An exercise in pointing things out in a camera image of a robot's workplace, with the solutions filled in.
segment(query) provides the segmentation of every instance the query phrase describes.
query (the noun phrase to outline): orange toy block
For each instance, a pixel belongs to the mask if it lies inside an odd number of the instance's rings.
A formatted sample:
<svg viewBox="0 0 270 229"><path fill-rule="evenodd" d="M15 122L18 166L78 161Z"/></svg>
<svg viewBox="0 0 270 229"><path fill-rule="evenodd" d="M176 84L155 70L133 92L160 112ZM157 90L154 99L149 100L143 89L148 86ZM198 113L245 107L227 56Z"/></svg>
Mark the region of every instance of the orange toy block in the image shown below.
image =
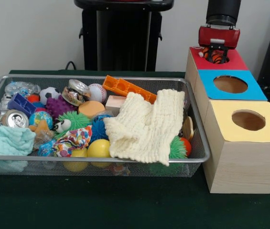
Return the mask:
<svg viewBox="0 0 270 229"><path fill-rule="evenodd" d="M148 92L141 87L138 87L123 79L115 79L110 75L106 76L103 87L106 90L112 91L121 96L127 96L129 92L140 94L144 100L150 102L151 104L155 102L157 97L155 94L152 94L151 92Z"/></svg>

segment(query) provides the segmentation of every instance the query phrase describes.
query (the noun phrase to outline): soccer ball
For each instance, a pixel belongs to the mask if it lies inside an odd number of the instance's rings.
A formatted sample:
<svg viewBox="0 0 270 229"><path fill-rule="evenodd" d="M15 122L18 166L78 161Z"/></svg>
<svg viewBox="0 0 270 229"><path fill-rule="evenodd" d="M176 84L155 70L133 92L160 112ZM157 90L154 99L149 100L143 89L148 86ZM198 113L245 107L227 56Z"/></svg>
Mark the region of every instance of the soccer ball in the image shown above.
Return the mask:
<svg viewBox="0 0 270 229"><path fill-rule="evenodd" d="M46 89L41 90L39 95L40 95L40 102L43 105L46 105L48 98L58 99L58 96L60 95L60 93L56 88L48 87Z"/></svg>

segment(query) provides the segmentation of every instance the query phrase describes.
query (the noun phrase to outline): light blue cloth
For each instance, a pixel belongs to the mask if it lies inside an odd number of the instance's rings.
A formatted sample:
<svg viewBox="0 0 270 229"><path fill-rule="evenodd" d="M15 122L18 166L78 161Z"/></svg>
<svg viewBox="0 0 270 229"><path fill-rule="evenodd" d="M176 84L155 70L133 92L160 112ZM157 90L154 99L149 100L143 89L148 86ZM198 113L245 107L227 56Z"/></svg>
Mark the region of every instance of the light blue cloth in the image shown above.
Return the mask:
<svg viewBox="0 0 270 229"><path fill-rule="evenodd" d="M28 128L0 126L0 155L27 156L32 152L35 133ZM0 173L22 172L27 161L0 160Z"/></svg>

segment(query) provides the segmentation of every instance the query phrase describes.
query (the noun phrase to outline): white cloth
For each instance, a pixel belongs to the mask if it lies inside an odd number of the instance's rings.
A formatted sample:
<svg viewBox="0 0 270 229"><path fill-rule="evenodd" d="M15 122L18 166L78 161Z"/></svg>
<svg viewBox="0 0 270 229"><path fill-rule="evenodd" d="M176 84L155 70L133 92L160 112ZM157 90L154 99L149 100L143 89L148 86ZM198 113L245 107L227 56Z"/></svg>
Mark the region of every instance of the white cloth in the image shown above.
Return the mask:
<svg viewBox="0 0 270 229"><path fill-rule="evenodd" d="M111 157L169 165L170 143L184 116L184 92L161 90L154 105L128 93L117 117L105 118Z"/></svg>

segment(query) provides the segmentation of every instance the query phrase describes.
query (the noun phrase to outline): baseball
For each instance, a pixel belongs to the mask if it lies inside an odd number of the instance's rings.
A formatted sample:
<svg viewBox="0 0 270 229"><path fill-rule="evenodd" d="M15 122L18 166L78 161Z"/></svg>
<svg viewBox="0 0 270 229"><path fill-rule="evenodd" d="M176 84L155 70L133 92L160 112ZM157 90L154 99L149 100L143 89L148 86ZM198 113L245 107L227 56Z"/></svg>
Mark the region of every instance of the baseball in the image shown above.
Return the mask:
<svg viewBox="0 0 270 229"><path fill-rule="evenodd" d="M105 102L107 97L107 91L98 83L89 85L91 101L98 101L100 103Z"/></svg>

